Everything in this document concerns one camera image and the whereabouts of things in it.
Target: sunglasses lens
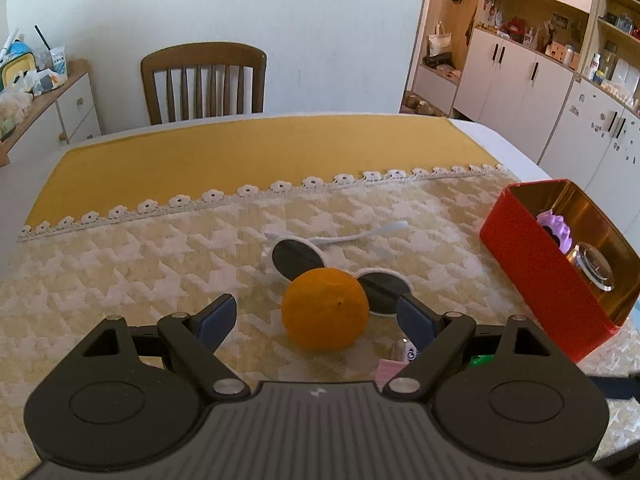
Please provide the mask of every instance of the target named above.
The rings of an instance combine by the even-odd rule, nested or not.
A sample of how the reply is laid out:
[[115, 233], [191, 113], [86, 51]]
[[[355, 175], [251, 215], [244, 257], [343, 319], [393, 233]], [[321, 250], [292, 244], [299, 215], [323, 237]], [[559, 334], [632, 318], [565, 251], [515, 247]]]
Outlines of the sunglasses lens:
[[369, 310], [378, 316], [394, 316], [398, 298], [411, 292], [402, 278], [388, 272], [368, 272], [358, 278], [369, 300]]
[[324, 267], [320, 254], [297, 240], [279, 241], [271, 251], [271, 258], [276, 270], [291, 281], [308, 270]]

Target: orange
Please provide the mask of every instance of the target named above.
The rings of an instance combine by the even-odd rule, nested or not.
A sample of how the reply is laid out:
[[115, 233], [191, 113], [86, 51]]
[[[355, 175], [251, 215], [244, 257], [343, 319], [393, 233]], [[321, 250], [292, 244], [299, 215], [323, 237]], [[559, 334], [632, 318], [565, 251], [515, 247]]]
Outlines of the orange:
[[369, 320], [369, 302], [353, 276], [313, 269], [298, 276], [282, 300], [282, 323], [300, 348], [322, 352], [353, 344]]

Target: lace trim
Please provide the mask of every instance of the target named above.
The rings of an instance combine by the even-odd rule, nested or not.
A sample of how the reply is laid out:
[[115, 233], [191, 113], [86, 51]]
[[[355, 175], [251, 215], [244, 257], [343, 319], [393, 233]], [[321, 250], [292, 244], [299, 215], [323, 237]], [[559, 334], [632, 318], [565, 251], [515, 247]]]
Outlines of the lace trim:
[[318, 176], [308, 176], [302, 181], [302, 186], [299, 187], [294, 187], [292, 183], [284, 180], [274, 182], [270, 185], [269, 190], [264, 191], [260, 191], [256, 186], [245, 184], [239, 187], [234, 195], [225, 195], [217, 189], [209, 189], [197, 200], [192, 200], [188, 195], [177, 195], [170, 199], [168, 204], [158, 205], [156, 200], [147, 199], [140, 203], [135, 211], [130, 211], [123, 205], [117, 205], [109, 211], [107, 216], [100, 216], [100, 213], [97, 211], [89, 211], [83, 215], [79, 221], [76, 221], [76, 219], [71, 216], [65, 216], [55, 226], [52, 226], [47, 221], [42, 222], [34, 228], [25, 225], [22, 228], [22, 234], [18, 237], [18, 240], [33, 240], [98, 225], [115, 224], [149, 216], [161, 216], [169, 213], [226, 205], [245, 200], [247, 197], [272, 198], [276, 194], [284, 192], [287, 194], [297, 194], [317, 191], [318, 189], [343, 189], [351, 186], [371, 186], [389, 182], [416, 182], [418, 180], [433, 180], [438, 178], [464, 178], [493, 173], [511, 174], [511, 172], [501, 164], [497, 164], [496, 166], [483, 164], [482, 168], [478, 166], [469, 166], [468, 168], [453, 166], [450, 170], [447, 168], [433, 168], [433, 171], [414, 168], [411, 174], [407, 174], [404, 170], [389, 170], [386, 173], [381, 173], [380, 171], [364, 171], [360, 179], [356, 179], [349, 173], [340, 173], [334, 176], [332, 182], [325, 182]]

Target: cabinet handle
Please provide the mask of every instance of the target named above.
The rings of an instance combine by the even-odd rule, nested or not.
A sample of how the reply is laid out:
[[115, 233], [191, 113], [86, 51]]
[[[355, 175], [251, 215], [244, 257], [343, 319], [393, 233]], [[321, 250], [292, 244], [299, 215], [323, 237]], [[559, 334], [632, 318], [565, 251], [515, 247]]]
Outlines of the cabinet handle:
[[622, 133], [622, 128], [625, 127], [625, 123], [626, 123], [626, 117], [622, 119], [622, 124], [620, 124], [620, 129], [618, 130], [618, 134], [616, 135], [616, 139], [620, 136], [620, 134]]
[[614, 114], [613, 114], [613, 120], [611, 121], [611, 124], [609, 125], [609, 128], [607, 129], [607, 132], [610, 132], [610, 131], [611, 131], [611, 129], [613, 128], [613, 123], [615, 123], [615, 122], [616, 122], [616, 118], [617, 118], [617, 116], [618, 116], [618, 112], [616, 112], [616, 113], [614, 113]]

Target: black straw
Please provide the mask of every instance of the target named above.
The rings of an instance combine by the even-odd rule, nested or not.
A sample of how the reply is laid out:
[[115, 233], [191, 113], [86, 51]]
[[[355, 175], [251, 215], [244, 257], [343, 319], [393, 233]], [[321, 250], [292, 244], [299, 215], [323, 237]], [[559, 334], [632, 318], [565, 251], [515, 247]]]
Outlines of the black straw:
[[36, 32], [38, 33], [38, 35], [40, 36], [40, 39], [42, 40], [42, 43], [44, 43], [44, 46], [47, 47], [47, 50], [51, 50], [51, 47], [49, 46], [49, 43], [47, 43], [47, 40], [44, 39], [44, 36], [42, 35], [42, 33], [40, 32], [40, 29], [38, 28], [37, 25], [35, 25], [36, 28]]

